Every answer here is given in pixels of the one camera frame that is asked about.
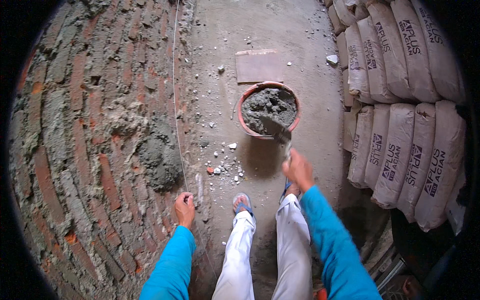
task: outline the white pants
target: white pants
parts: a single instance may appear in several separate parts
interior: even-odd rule
[[[278,279],[272,299],[312,299],[312,254],[307,222],[293,194],[285,197],[275,215]],[[250,271],[255,221],[246,212],[233,219],[233,230],[225,249],[222,274],[213,300],[254,299]]]

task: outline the stack of cement bags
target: stack of cement bags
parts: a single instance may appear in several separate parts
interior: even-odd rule
[[[456,198],[465,184],[465,122],[455,108],[466,99],[462,72],[420,0],[388,2],[327,4],[346,68],[344,104],[362,103],[348,112],[357,115],[356,127],[349,126],[348,180],[425,232],[448,218],[457,234],[464,209]]]

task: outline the hand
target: hand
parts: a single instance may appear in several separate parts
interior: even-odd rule
[[[179,225],[190,230],[195,218],[195,206],[193,205],[193,194],[190,192],[181,193],[175,200],[175,212]]]
[[[315,185],[313,181],[312,164],[294,148],[290,151],[291,160],[282,164],[283,174],[293,182],[296,182],[300,190],[305,193]]]

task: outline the red bucket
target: red bucket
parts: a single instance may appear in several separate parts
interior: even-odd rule
[[[250,134],[251,136],[254,136],[254,137],[256,137],[258,139],[261,139],[261,140],[270,140],[271,138],[268,137],[268,136],[259,134],[255,131],[253,131],[252,129],[248,128],[248,126],[247,126],[247,124],[245,124],[245,121],[243,120],[243,116],[241,114],[241,105],[251,94],[260,92],[261,90],[266,89],[266,88],[284,89],[284,90],[288,91],[289,93],[291,93],[293,95],[293,98],[295,99],[295,106],[297,107],[297,115],[295,116],[295,119],[293,120],[293,122],[288,127],[288,130],[290,132],[292,132],[295,129],[295,127],[297,127],[297,124],[300,122],[300,115],[301,115],[301,113],[300,113],[300,101],[298,100],[297,96],[293,93],[293,91],[288,86],[286,86],[286,85],[284,85],[280,82],[275,82],[275,81],[264,81],[264,82],[260,82],[260,83],[257,83],[257,84],[254,84],[254,85],[250,86],[242,94],[242,96],[240,98],[240,101],[238,103],[238,106],[237,106],[237,112],[239,114],[239,121],[240,121],[240,124],[243,127],[243,129],[248,134]]]

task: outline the blue long-sleeve shirt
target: blue long-sleeve shirt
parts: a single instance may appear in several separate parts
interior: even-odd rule
[[[322,281],[330,300],[378,299],[377,287],[360,262],[349,232],[316,186],[302,197],[313,243],[324,263]],[[140,300],[187,300],[195,240],[192,233],[178,226],[168,241]]]

